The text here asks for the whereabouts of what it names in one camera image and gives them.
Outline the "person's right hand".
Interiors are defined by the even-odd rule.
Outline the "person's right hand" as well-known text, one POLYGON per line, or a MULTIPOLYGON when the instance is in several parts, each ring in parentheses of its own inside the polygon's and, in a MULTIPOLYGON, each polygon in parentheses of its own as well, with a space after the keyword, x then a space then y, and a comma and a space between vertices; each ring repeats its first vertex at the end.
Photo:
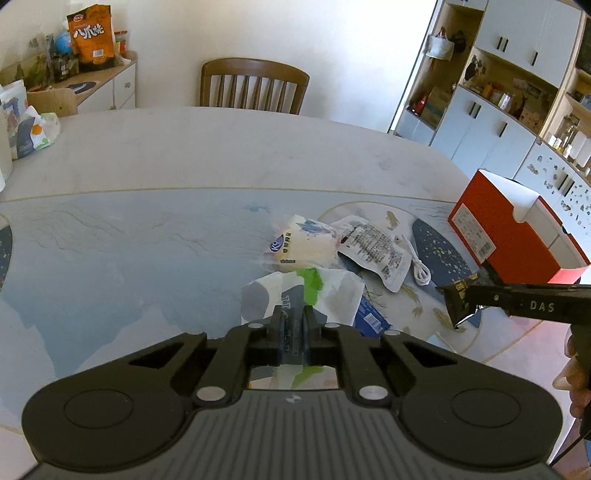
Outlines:
POLYGON ((580 421, 579 434, 590 438, 590 336, 572 327, 565 342, 567 363, 553 380, 557 390, 568 391, 570 413, 580 421))

